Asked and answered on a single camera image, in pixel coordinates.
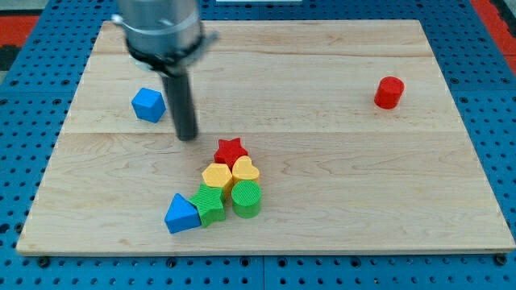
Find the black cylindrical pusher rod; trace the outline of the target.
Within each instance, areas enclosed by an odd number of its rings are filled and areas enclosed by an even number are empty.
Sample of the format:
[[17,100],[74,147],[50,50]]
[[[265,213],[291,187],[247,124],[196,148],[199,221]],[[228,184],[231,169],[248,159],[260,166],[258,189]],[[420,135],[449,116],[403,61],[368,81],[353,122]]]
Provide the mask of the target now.
[[198,123],[188,73],[168,73],[161,80],[177,138],[181,141],[194,140],[198,136]]

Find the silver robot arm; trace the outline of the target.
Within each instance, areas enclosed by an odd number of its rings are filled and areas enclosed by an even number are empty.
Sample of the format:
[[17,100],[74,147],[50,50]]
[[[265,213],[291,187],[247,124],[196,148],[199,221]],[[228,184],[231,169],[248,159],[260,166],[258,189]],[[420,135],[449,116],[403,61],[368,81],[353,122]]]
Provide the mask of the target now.
[[205,32],[197,0],[118,0],[111,21],[125,33],[130,55],[157,73],[172,115],[176,136],[191,141],[198,123],[188,67],[218,40]]

